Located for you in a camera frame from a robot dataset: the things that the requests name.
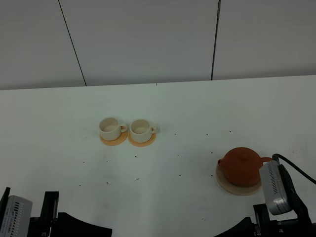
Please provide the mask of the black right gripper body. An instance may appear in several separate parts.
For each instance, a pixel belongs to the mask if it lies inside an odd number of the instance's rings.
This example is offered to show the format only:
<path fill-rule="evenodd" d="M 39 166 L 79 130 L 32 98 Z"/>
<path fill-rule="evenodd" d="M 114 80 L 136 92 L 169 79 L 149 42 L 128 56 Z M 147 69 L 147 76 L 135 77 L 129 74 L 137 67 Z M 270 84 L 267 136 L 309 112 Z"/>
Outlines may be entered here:
<path fill-rule="evenodd" d="M 298 196 L 292 179 L 286 168 L 280 164 L 279 171 L 286 190 L 288 201 L 296 218 L 287 220 L 271 220 L 266 203 L 254 205 L 256 232 L 258 237 L 314 237 L 316 225 L 309 217 L 305 204 Z"/>

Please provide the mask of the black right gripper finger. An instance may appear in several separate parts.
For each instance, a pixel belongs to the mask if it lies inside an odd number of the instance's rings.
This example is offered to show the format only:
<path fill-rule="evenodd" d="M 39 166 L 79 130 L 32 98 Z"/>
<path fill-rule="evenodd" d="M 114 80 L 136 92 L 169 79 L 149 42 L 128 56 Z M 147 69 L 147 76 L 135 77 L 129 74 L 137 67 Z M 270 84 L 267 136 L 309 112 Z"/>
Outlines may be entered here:
<path fill-rule="evenodd" d="M 215 237 L 253 237 L 254 232 L 255 227 L 251 218 L 245 217 L 237 225 Z"/>

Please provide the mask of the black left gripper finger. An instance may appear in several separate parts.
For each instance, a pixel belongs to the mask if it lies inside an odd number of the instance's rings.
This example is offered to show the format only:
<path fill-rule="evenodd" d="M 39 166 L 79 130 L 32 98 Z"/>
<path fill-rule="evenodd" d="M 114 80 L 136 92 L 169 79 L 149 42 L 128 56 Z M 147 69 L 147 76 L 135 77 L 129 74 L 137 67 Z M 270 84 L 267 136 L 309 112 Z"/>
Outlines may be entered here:
<path fill-rule="evenodd" d="M 111 237 L 113 230 L 86 223 L 73 216 L 59 212 L 57 218 L 58 237 Z"/>

